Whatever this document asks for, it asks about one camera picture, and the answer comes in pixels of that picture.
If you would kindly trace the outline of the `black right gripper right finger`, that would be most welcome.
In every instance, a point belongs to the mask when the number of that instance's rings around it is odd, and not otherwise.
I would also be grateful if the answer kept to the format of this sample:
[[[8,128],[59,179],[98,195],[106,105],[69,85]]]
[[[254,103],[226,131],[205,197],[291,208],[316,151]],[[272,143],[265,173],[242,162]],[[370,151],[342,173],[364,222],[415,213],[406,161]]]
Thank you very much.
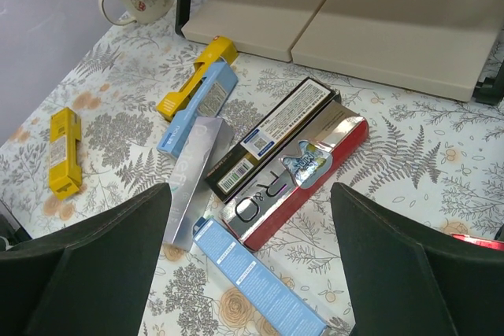
[[[353,335],[501,335],[503,251],[393,212],[344,183],[332,216]]]

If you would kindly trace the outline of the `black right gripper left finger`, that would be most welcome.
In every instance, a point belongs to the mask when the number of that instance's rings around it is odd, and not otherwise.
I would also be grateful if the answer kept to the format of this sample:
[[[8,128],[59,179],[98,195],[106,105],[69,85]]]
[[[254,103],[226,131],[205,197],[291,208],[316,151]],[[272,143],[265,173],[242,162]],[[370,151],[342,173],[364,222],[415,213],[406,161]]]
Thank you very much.
[[[3,335],[139,333],[172,195],[126,202],[1,253]]]

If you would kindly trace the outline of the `silver white toothpaste box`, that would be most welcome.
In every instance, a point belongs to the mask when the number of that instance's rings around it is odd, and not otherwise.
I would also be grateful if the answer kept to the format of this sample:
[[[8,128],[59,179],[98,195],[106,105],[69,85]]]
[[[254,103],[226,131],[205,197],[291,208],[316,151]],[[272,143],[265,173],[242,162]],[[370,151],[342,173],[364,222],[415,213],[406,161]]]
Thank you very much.
[[[228,152],[233,136],[222,118],[196,118],[169,179],[172,200],[163,242],[184,251],[191,249],[193,227],[203,217],[212,194],[205,177]]]

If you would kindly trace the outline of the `brown red toothpaste box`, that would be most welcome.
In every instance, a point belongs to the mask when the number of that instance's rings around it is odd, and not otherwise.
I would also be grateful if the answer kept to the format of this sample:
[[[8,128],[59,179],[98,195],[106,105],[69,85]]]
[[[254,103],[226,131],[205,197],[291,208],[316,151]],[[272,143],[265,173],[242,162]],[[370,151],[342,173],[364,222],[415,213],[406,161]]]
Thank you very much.
[[[330,103],[221,210],[222,223],[258,251],[368,135],[363,116]]]

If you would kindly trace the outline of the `black gold toothpaste box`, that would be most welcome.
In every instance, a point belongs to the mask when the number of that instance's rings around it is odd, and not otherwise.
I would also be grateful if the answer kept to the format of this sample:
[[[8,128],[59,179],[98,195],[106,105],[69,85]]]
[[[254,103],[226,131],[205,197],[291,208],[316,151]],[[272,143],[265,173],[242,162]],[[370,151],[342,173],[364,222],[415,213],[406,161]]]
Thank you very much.
[[[340,92],[306,77],[210,169],[209,188],[229,203],[330,102],[340,103]]]

